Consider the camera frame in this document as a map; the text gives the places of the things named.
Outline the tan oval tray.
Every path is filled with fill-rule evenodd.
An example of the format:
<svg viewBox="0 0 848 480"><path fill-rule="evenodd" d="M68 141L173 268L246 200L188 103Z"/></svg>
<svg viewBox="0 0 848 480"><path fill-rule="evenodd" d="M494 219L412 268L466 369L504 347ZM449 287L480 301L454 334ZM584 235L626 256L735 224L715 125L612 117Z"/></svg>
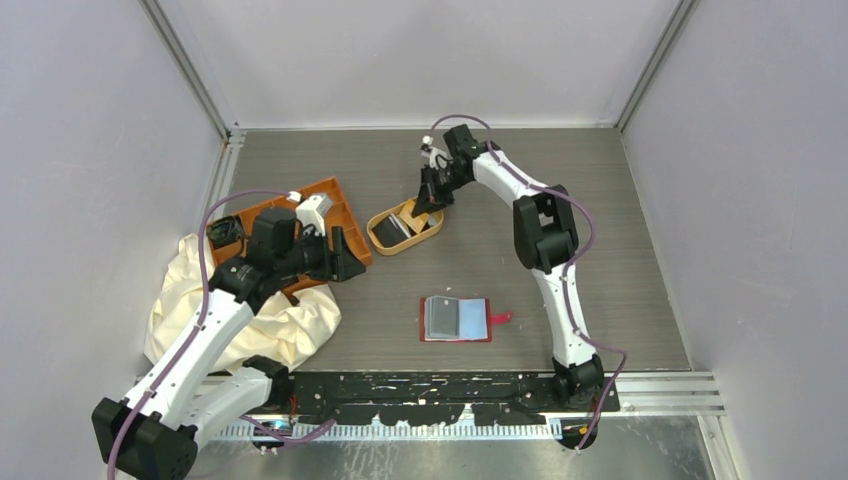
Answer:
<svg viewBox="0 0 848 480"><path fill-rule="evenodd" d="M366 226L368 238L378 253L393 256L427 240L443 227L444 213L438 211L412 216L415 199L373 216Z"/></svg>

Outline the red leather card holder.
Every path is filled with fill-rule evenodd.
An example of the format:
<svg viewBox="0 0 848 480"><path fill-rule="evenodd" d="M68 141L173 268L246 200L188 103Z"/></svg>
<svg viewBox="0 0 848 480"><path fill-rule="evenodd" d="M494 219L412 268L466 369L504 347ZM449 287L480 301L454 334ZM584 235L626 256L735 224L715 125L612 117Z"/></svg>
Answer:
<svg viewBox="0 0 848 480"><path fill-rule="evenodd" d="M512 311L493 313L486 298L422 297L419 340L436 343L490 342L493 327L511 322Z"/></svg>

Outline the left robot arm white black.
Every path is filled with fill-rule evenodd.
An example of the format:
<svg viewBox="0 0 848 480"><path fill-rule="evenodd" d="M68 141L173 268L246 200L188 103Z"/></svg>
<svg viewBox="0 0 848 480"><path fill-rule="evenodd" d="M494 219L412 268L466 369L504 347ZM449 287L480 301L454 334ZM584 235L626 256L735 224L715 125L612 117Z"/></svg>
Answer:
<svg viewBox="0 0 848 480"><path fill-rule="evenodd" d="M92 423L107 476L184 479L205 444L238 417L285 409L290 370L255 354L228 381L197 396L231 341L265 303L306 276L343 282L364 273L339 225L317 213L270 207L253 221L244 250L203 276L200 306L175 342L120 400L103 398Z"/></svg>

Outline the gold credit card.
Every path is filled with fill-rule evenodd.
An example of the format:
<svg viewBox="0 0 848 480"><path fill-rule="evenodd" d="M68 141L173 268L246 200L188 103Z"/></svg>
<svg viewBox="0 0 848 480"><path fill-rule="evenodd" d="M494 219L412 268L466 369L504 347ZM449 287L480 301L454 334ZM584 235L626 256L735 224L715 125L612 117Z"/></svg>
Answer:
<svg viewBox="0 0 848 480"><path fill-rule="evenodd" d="M428 225L429 214L426 212L415 214L416 200L409 199L401 207L397 214L413 235L421 233Z"/></svg>

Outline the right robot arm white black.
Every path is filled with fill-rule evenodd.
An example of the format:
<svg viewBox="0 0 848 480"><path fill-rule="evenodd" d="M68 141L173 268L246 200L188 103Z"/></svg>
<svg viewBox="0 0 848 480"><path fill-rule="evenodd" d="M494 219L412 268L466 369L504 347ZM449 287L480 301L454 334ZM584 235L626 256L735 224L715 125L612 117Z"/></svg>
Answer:
<svg viewBox="0 0 848 480"><path fill-rule="evenodd" d="M567 191L528 176L499 147L477 140L465 124L447 130L443 140L444 148L438 148L431 134L422 138L420 152L427 163L414 213L445 209L453 204L455 191L472 182L508 204L516 255L539 286L551 329L556 400L577 411L603 398L604 367L586 331L577 293L580 240Z"/></svg>

